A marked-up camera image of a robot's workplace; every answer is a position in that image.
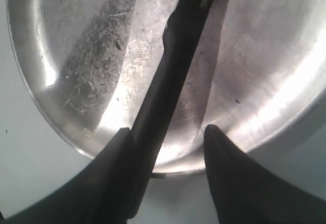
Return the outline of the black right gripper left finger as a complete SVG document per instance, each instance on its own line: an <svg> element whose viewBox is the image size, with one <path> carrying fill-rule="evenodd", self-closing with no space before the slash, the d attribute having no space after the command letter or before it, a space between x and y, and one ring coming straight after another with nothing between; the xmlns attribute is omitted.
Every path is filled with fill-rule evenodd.
<svg viewBox="0 0 326 224"><path fill-rule="evenodd" d="M148 167L122 128L69 182L1 223L127 223L140 207Z"/></svg>

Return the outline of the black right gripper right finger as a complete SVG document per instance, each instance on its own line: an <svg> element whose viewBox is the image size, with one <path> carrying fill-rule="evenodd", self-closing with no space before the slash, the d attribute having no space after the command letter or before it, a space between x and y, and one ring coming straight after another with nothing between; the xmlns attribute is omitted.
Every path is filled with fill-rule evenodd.
<svg viewBox="0 0 326 224"><path fill-rule="evenodd" d="M219 223L325 223L325 200L268 171L215 125L204 131L204 161Z"/></svg>

